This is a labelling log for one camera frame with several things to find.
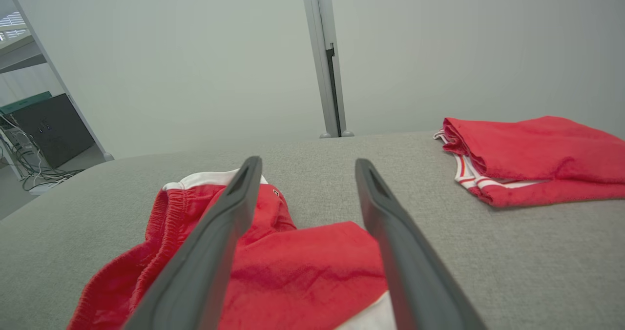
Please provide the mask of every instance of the red garment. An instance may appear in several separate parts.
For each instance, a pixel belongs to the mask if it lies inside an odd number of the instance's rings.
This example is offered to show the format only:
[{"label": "red garment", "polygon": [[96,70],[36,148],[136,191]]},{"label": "red garment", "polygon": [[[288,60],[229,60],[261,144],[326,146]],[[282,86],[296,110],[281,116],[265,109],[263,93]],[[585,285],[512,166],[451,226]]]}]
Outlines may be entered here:
[{"label": "red garment", "polygon": [[492,206],[625,198],[625,141],[568,119],[447,118],[435,138],[456,155],[456,181]]},{"label": "red garment", "polygon": [[[227,173],[198,173],[165,185],[146,241],[92,277],[69,329],[123,326],[234,176],[215,184],[214,174]],[[282,194],[261,184],[252,227],[236,247],[219,327],[331,329],[386,289],[377,242],[365,230],[351,222],[297,230]]]}]

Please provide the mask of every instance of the white wall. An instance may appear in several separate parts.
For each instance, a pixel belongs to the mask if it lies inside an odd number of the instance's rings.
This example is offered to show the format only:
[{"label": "white wall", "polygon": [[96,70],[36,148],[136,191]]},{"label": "white wall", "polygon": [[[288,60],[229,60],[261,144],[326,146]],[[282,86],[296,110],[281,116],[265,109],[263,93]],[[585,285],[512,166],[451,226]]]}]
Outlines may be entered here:
[{"label": "white wall", "polygon": [[347,128],[569,117],[625,138],[625,0],[333,0]]},{"label": "white wall", "polygon": [[18,3],[116,158],[325,132],[302,0]]},{"label": "white wall", "polygon": [[0,107],[45,91],[52,96],[64,93],[47,63],[0,74]]}]

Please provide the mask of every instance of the folded clothing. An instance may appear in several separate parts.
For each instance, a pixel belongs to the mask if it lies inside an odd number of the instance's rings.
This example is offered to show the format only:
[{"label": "folded clothing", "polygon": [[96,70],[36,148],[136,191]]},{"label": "folded clothing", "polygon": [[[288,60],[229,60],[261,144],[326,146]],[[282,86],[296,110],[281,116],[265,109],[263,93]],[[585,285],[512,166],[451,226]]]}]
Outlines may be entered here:
[{"label": "folded clothing", "polygon": [[456,181],[495,207],[625,198],[625,141],[568,119],[446,118],[435,139],[455,156]]},{"label": "folded clothing", "polygon": [[[92,277],[68,328],[121,328],[235,173],[201,172],[166,184],[145,242]],[[252,226],[236,246],[219,327],[394,327],[379,311],[389,303],[386,290],[377,242],[365,230],[352,222],[298,230],[284,196],[263,178]]]}]

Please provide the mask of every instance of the red and white striped trim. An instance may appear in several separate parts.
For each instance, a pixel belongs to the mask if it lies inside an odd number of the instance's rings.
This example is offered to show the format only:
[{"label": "red and white striped trim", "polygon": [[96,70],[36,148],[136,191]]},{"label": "red and white striped trim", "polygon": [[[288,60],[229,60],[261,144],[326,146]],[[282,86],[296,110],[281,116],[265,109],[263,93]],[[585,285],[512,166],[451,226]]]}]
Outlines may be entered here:
[{"label": "red and white striped trim", "polygon": [[[444,130],[440,130],[434,134],[434,139],[440,139],[445,144],[449,143],[447,137],[445,137]],[[478,187],[482,189],[485,186],[496,185],[505,188],[519,188],[533,184],[544,183],[544,180],[515,180],[515,179],[500,179],[492,178],[480,175],[475,169],[471,159],[467,156],[458,156],[458,154],[452,153],[458,164],[456,170],[456,182],[462,185],[462,187],[469,189],[472,187]]]},{"label": "red and white striped trim", "polygon": [[[235,170],[225,171],[225,172],[196,172],[195,174],[190,174],[185,177],[178,183],[169,183],[163,186],[163,191],[166,190],[186,190],[192,187],[201,186],[201,185],[224,185],[227,186],[234,176],[239,171],[238,168]],[[264,176],[261,176],[261,184],[268,184],[267,180],[265,180]]]}]

